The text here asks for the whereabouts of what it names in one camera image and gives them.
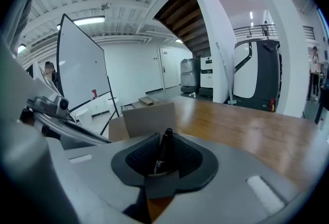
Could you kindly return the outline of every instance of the door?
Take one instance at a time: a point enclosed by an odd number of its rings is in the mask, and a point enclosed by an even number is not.
[[[173,50],[159,49],[161,58],[161,68],[163,75],[164,88],[170,88],[178,85],[178,72],[176,58]]]

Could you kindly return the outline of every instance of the wooden table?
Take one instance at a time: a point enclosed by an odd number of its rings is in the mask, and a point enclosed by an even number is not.
[[[316,124],[301,118],[178,96],[179,133],[246,150],[304,190],[319,177],[329,145]],[[122,117],[110,120],[109,139],[128,139]]]

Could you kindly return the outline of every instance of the metal railing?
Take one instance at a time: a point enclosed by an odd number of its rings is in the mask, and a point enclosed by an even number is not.
[[[303,26],[305,37],[307,39],[315,40],[313,27]],[[271,37],[278,36],[275,25],[255,25],[253,27],[242,27],[233,29],[237,39],[257,38],[257,37]]]
[[[303,29],[307,39],[315,40],[313,27],[303,26]]]

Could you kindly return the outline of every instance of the pen holder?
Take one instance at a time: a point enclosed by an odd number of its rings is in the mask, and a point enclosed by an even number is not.
[[[216,156],[179,134],[173,134],[173,145],[171,172],[176,177],[163,174],[150,176],[159,149],[158,133],[118,152],[111,161],[113,172],[126,185],[145,188],[146,191],[148,186],[152,186],[152,198],[197,191],[205,187],[217,173]]]

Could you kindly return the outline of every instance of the staircase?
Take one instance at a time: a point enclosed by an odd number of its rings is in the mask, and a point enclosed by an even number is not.
[[[195,57],[210,52],[206,25],[197,0],[168,0],[155,19],[173,32]]]

